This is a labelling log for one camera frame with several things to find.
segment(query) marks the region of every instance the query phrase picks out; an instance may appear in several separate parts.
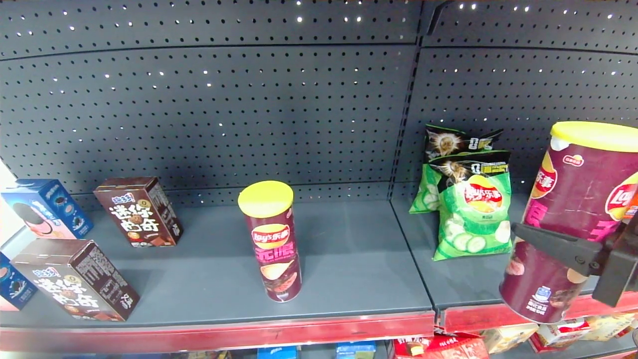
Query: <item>maroon chip can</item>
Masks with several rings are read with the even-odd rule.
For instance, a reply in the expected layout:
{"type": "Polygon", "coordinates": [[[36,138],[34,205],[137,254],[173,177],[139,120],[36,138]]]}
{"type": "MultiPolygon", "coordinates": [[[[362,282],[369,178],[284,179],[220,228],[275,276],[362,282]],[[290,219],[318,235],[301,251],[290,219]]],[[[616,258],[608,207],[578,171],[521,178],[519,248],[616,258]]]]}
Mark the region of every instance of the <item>maroon chip can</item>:
{"type": "Polygon", "coordinates": [[[262,181],[237,200],[246,217],[266,294],[287,302],[301,290],[301,266],[292,214],[294,193],[286,183],[262,181]]]}
{"type": "MultiPolygon", "coordinates": [[[[638,130],[573,121],[555,124],[551,135],[523,223],[604,241],[619,226],[637,188],[638,130]],[[617,141],[605,142],[610,138],[617,141]],[[623,141],[628,145],[619,146],[623,141]]],[[[500,285],[503,301],[530,321],[561,321],[587,277],[524,239],[515,239],[500,285]]]]}

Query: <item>lower shelf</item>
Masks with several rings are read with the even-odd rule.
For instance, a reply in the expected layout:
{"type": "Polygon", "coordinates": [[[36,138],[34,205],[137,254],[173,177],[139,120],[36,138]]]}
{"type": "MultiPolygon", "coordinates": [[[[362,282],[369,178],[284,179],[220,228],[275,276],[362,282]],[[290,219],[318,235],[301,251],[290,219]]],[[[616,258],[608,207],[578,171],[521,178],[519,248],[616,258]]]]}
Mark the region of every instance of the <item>lower shelf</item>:
{"type": "MultiPolygon", "coordinates": [[[[387,201],[295,205],[304,279],[288,303],[266,297],[237,207],[181,208],[178,246],[133,248],[103,211],[97,242],[142,299],[127,322],[73,319],[37,293],[3,312],[0,350],[173,352],[429,335],[434,312],[387,201]]],[[[22,231],[3,248],[15,253],[22,231]]]]}
{"type": "Polygon", "coordinates": [[[491,355],[491,359],[586,359],[586,358],[621,358],[636,351],[631,335],[607,342],[582,340],[564,351],[553,351],[542,354],[534,353],[529,342],[525,342],[505,353],[491,355]]]}
{"type": "MultiPolygon", "coordinates": [[[[512,196],[511,221],[519,221],[523,217],[527,199],[526,194],[512,196]]],[[[408,197],[392,200],[417,267],[423,274],[434,306],[441,314],[441,325],[448,332],[474,332],[526,323],[503,304],[498,292],[510,255],[432,261],[437,246],[438,214],[411,215],[408,213],[411,203],[412,198],[408,197]]],[[[638,309],[638,293],[625,293],[615,308],[591,299],[589,294],[597,280],[598,277],[592,277],[587,281],[582,295],[567,312],[567,319],[638,309]]]]}

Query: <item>black robotic claw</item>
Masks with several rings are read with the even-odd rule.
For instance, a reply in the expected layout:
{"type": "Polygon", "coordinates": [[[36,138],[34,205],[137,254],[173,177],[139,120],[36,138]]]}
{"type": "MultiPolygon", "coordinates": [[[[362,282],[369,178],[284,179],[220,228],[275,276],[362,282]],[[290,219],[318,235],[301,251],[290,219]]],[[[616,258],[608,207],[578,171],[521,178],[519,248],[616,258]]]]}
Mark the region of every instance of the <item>black robotic claw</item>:
{"type": "Polygon", "coordinates": [[[515,223],[514,235],[582,275],[600,279],[592,298],[612,307],[623,291],[638,291],[638,216],[597,243],[566,234],[515,223]]]}

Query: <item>yellow plastic lid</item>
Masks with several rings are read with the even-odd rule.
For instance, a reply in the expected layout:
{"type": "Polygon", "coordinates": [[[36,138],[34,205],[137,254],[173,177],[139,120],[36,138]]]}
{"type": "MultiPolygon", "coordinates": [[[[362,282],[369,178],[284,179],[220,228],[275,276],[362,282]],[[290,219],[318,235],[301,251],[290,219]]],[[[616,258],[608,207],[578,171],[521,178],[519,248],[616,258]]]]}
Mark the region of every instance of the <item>yellow plastic lid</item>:
{"type": "Polygon", "coordinates": [[[244,188],[239,194],[237,204],[247,216],[269,218],[290,208],[294,197],[292,188],[286,183],[262,181],[244,188]]]}
{"type": "Polygon", "coordinates": [[[634,127],[565,121],[554,124],[550,134],[579,146],[615,152],[638,152],[638,128],[634,127]]]}

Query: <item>green chip bag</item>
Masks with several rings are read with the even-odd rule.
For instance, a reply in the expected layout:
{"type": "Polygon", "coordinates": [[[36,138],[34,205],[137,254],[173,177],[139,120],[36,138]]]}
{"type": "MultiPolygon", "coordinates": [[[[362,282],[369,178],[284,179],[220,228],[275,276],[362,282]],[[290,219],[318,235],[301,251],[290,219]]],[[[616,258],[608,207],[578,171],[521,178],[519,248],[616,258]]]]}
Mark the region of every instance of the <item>green chip bag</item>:
{"type": "Polygon", "coordinates": [[[439,245],[433,260],[510,252],[512,187],[509,151],[440,157],[430,162],[439,180],[439,245]]]}
{"type": "Polygon", "coordinates": [[[412,202],[410,213],[428,213],[438,209],[438,190],[436,185],[441,176],[432,170],[429,162],[435,158],[459,153],[471,153],[492,149],[492,143],[503,130],[496,130],[482,137],[472,137],[463,131],[426,125],[426,148],[419,192],[412,202]]]}

